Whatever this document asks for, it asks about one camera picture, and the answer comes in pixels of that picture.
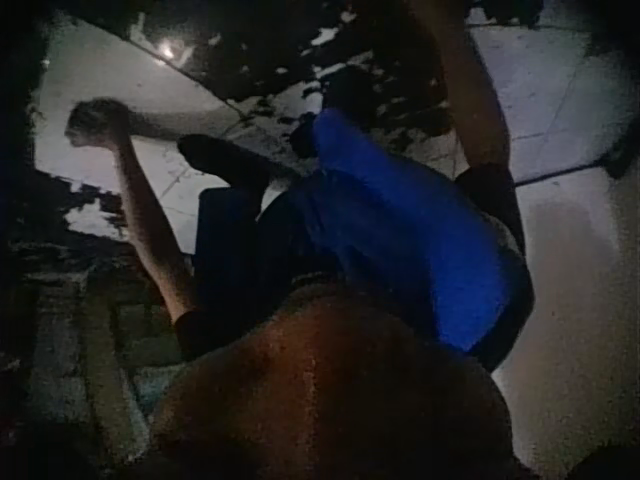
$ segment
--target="person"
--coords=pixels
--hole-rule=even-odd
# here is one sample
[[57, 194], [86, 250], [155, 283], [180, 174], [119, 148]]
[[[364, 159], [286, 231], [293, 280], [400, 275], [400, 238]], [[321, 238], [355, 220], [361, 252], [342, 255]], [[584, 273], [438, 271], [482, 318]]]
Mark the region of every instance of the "person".
[[[187, 137], [187, 160], [230, 184], [200, 197], [193, 276], [126, 108], [74, 110], [72, 144], [114, 154], [131, 243], [189, 362], [127, 475], [535, 478], [489, 375], [533, 305], [509, 135], [452, 5], [409, 2], [437, 40], [470, 169], [452, 182], [327, 109], [318, 171], [261, 213], [261, 159]], [[211, 145], [228, 155], [203, 158]]]

